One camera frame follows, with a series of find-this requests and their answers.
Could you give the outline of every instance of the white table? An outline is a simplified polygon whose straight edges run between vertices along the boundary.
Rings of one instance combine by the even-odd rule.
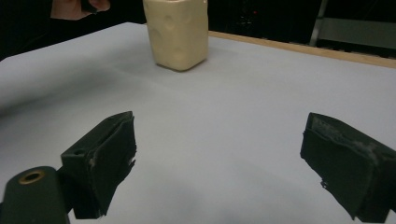
[[[300,158],[303,131],[316,112],[396,148],[396,69],[214,37],[209,51],[164,69],[146,26],[124,23],[0,62],[0,194],[132,110],[135,168],[107,217],[72,223],[360,223]]]

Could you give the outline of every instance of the cream-colored container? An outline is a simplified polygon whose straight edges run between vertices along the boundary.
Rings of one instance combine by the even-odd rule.
[[[207,0],[144,0],[157,64],[183,71],[207,57]]]

